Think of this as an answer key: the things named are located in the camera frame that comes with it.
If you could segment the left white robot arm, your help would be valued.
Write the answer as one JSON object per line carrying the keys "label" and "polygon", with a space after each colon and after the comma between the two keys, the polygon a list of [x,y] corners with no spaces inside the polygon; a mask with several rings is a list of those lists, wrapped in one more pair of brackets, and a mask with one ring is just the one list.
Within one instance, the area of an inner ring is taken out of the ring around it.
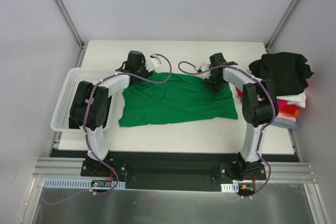
{"label": "left white robot arm", "polygon": [[142,52],[131,50],[121,67],[100,78],[97,87],[87,80],[79,82],[69,111],[68,128],[84,133],[87,155],[95,160],[92,168],[99,176],[111,171],[111,163],[105,160],[109,151],[103,129],[107,127],[113,95],[149,78],[160,65],[157,56],[146,58]]}

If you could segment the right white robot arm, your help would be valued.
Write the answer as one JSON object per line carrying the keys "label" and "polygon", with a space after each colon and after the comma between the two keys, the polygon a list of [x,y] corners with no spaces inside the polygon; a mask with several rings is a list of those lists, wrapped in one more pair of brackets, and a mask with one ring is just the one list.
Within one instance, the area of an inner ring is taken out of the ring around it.
{"label": "right white robot arm", "polygon": [[243,93],[242,114],[247,123],[243,146],[235,163],[225,169],[226,176],[242,181],[261,170],[261,149],[268,126],[279,109],[274,84],[261,80],[241,69],[237,63],[227,62],[221,52],[209,57],[210,74],[204,80],[216,94],[230,83]]}

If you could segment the green t shirt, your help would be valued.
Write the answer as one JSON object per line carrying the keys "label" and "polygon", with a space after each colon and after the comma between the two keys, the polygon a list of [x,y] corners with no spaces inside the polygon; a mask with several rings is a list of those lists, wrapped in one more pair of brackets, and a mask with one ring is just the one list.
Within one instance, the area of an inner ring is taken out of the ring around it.
{"label": "green t shirt", "polygon": [[155,73],[148,82],[124,89],[122,95],[120,127],[238,119],[230,87],[215,94],[196,76]]}

